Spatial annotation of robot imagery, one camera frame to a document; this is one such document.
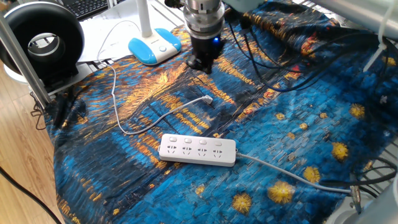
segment metal frame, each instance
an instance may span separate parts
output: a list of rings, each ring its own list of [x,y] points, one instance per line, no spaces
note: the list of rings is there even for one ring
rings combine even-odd
[[[43,83],[37,76],[36,71],[33,69],[32,64],[30,64],[25,52],[18,43],[18,40],[3,15],[0,16],[0,40],[17,65],[19,71],[26,78],[42,108],[45,108],[45,106],[51,102],[49,94],[45,91]]]

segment white power strip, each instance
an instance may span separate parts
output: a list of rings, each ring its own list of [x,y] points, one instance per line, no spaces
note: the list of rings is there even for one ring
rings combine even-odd
[[[158,152],[164,161],[231,167],[236,160],[236,143],[230,139],[164,134]]]

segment cable connector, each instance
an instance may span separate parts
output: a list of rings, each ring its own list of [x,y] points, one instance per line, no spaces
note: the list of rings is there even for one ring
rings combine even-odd
[[[206,95],[206,96],[202,97],[202,100],[203,100],[205,103],[207,103],[207,104],[211,104],[211,102],[213,102],[212,97],[209,96],[209,95]]]

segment starry night fabric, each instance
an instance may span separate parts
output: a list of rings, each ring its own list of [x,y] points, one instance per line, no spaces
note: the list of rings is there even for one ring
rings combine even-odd
[[[290,1],[266,1],[244,16],[264,51],[281,64],[354,32]],[[239,24],[232,25],[248,54]],[[223,53],[207,75],[185,63],[191,51],[185,28],[173,34],[182,51],[165,63],[150,67],[125,57],[113,64],[122,127],[138,131],[203,95],[214,99],[211,105],[199,101],[145,133],[127,136],[114,113],[113,72],[104,68],[46,108],[57,202],[66,223],[322,223],[345,195],[316,190],[243,158],[233,167],[161,161],[162,135],[234,139],[240,153],[317,183],[349,180],[353,162],[379,155],[397,131],[392,52],[362,71],[377,39],[332,43],[290,67],[302,73],[258,66],[256,75],[226,24]],[[275,66],[250,35],[249,46],[258,62]],[[279,93],[263,84],[290,88],[319,70],[299,91]]]

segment power cord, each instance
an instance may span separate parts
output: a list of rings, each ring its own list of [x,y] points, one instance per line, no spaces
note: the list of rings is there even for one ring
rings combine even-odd
[[[108,37],[109,37],[109,35],[112,33],[113,29],[114,29],[117,25],[119,25],[120,23],[122,23],[122,22],[132,22],[134,25],[136,25],[137,29],[140,31],[140,29],[138,28],[137,24],[136,24],[135,22],[133,22],[133,21],[121,21],[121,22],[118,22],[118,23],[110,30],[110,32],[107,34],[107,36],[106,36],[105,39],[104,39],[104,42],[102,43],[101,47],[99,48],[99,51],[98,51],[98,54],[97,54],[97,61],[98,61],[99,63],[101,63],[102,65],[111,68],[112,71],[113,71],[114,80],[113,80],[113,86],[112,86],[112,92],[111,92],[111,94],[112,94],[112,99],[113,99],[114,113],[115,113],[116,119],[117,119],[117,121],[118,121],[118,126],[119,126],[120,130],[121,130],[124,134],[127,134],[127,135],[136,135],[136,134],[140,134],[140,133],[146,132],[146,131],[150,130],[151,128],[153,128],[157,123],[159,123],[160,121],[162,121],[167,115],[170,115],[170,114],[172,114],[172,113],[174,113],[174,112],[176,112],[176,111],[178,111],[178,110],[180,110],[180,109],[182,109],[182,108],[184,108],[184,107],[186,107],[186,106],[188,106],[188,105],[190,105],[190,104],[193,104],[193,103],[195,103],[195,102],[197,102],[197,101],[200,101],[200,100],[203,100],[203,101],[204,101],[205,103],[207,103],[207,104],[210,104],[210,103],[213,101],[212,97],[210,97],[209,95],[206,95],[206,96],[197,98],[197,99],[192,100],[192,101],[190,101],[190,102],[188,102],[188,103],[185,103],[185,104],[182,105],[182,106],[179,106],[179,107],[175,108],[174,110],[169,111],[169,112],[166,113],[166,114],[163,114],[157,121],[155,121],[155,122],[152,123],[150,126],[144,128],[144,129],[142,129],[142,130],[140,130],[140,131],[134,131],[134,132],[127,132],[127,131],[125,131],[125,130],[122,128],[122,126],[120,125],[120,120],[119,120],[119,115],[118,115],[118,107],[116,106],[116,96],[115,96],[115,94],[114,94],[114,89],[116,88],[116,71],[115,71],[115,69],[114,69],[111,65],[108,65],[107,63],[103,63],[103,62],[100,61],[100,54],[101,54],[102,48],[104,47],[104,44],[105,44],[105,42],[106,42],[106,39],[108,39]]]
[[[288,176],[290,176],[290,177],[293,177],[293,178],[295,178],[296,180],[301,181],[301,182],[303,182],[304,184],[307,184],[307,185],[309,185],[309,186],[311,186],[311,187],[314,187],[314,188],[316,188],[316,189],[319,189],[319,190],[326,190],[326,191],[330,191],[330,192],[336,192],[336,193],[343,193],[343,194],[351,195],[351,190],[336,189],[336,188],[332,188],[332,187],[324,187],[324,186],[321,186],[321,185],[313,184],[313,183],[311,183],[311,182],[309,182],[309,181],[307,181],[307,180],[305,180],[305,179],[303,179],[303,178],[301,178],[301,177],[299,177],[299,176],[297,176],[297,175],[295,175],[295,174],[293,174],[293,173],[291,173],[291,172],[289,172],[289,171],[286,171],[286,170],[284,170],[284,169],[281,169],[281,168],[279,168],[279,167],[276,167],[276,166],[274,166],[274,165],[272,165],[272,164],[269,164],[268,162],[262,161],[262,160],[260,160],[260,159],[255,158],[255,157],[251,157],[251,156],[248,156],[248,155],[245,155],[245,154],[241,154],[241,153],[239,153],[239,152],[236,153],[236,156],[237,156],[237,157],[246,158],[246,159],[251,159],[251,160],[253,160],[253,161],[259,162],[259,163],[261,163],[262,165],[265,165],[265,166],[267,166],[267,167],[270,167],[271,169],[275,169],[275,170],[277,170],[277,171],[279,171],[279,172],[281,172],[281,173],[284,173],[284,174],[286,174],[286,175],[288,175]],[[370,193],[369,193],[369,190],[368,190],[368,189],[364,190],[364,192],[365,192],[365,193],[363,193],[363,194],[365,194],[365,195],[367,195],[367,196],[371,195],[371,196],[374,197],[374,198],[377,197],[377,195],[375,195],[373,192],[370,192]]]
[[[37,198],[34,194],[29,192],[27,189],[25,189],[23,186],[18,184],[2,167],[0,167],[0,174],[10,182],[14,187],[16,187],[18,190],[20,190],[22,193],[26,194],[29,196],[33,201],[38,203],[50,216],[51,218],[55,221],[56,224],[61,224],[61,221],[57,218],[57,216],[51,211],[51,209],[44,204],[39,198]]]

